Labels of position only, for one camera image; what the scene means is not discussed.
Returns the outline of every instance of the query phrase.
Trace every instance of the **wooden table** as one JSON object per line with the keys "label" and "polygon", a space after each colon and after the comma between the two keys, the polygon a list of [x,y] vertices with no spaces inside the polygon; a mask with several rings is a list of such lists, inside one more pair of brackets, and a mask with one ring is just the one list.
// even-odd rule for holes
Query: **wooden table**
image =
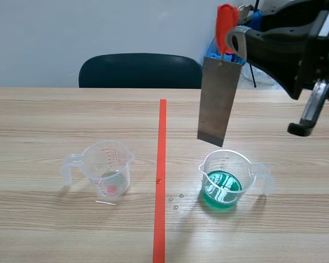
{"label": "wooden table", "polygon": [[[235,209],[212,210],[197,166],[199,90],[0,88],[0,262],[152,262],[159,99],[167,99],[166,262],[329,262],[329,104],[312,136],[286,132],[299,101],[239,90],[225,148],[272,168]],[[102,201],[63,157],[100,140],[136,155],[126,195]]]}

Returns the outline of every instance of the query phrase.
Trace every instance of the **empty measuring cup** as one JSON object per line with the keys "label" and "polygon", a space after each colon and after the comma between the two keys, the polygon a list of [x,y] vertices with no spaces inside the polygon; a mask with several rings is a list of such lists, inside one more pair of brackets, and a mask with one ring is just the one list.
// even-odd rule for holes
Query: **empty measuring cup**
{"label": "empty measuring cup", "polygon": [[99,195],[119,196],[129,186],[129,163],[133,159],[134,154],[124,144],[101,141],[83,153],[66,156],[61,175],[65,185],[71,185],[71,167],[78,167]]}
{"label": "empty measuring cup", "polygon": [[218,208],[235,205],[258,177],[264,179],[264,195],[269,194],[273,183],[269,167],[251,163],[244,155],[232,150],[211,152],[198,169],[203,173],[204,199]]}

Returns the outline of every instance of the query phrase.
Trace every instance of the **chair backrest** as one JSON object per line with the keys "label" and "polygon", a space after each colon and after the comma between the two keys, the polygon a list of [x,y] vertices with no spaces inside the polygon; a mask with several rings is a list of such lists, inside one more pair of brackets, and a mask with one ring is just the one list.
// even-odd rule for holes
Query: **chair backrest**
{"label": "chair backrest", "polygon": [[79,73],[80,88],[200,89],[202,67],[184,56],[129,53],[96,56]]}

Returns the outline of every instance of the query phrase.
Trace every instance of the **red tape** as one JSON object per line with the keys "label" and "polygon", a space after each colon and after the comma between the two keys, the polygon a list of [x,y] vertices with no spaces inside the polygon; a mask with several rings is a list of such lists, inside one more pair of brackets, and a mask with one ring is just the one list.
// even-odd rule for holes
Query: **red tape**
{"label": "red tape", "polygon": [[160,100],[158,122],[153,263],[166,262],[166,124],[167,101]]}

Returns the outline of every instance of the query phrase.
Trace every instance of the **measuring cup handle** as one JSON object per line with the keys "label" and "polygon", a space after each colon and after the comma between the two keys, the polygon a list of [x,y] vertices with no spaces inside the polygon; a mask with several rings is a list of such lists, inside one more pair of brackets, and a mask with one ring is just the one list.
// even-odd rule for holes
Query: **measuring cup handle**
{"label": "measuring cup handle", "polygon": [[250,172],[257,178],[263,178],[261,192],[263,195],[269,195],[274,184],[274,178],[270,175],[270,168],[261,163],[252,163],[250,165]]}
{"label": "measuring cup handle", "polygon": [[65,162],[61,167],[61,176],[64,180],[65,185],[71,185],[72,184],[72,176],[71,176],[71,168],[72,167],[82,167],[82,157],[83,154],[79,153],[76,155],[68,155],[65,158]]}

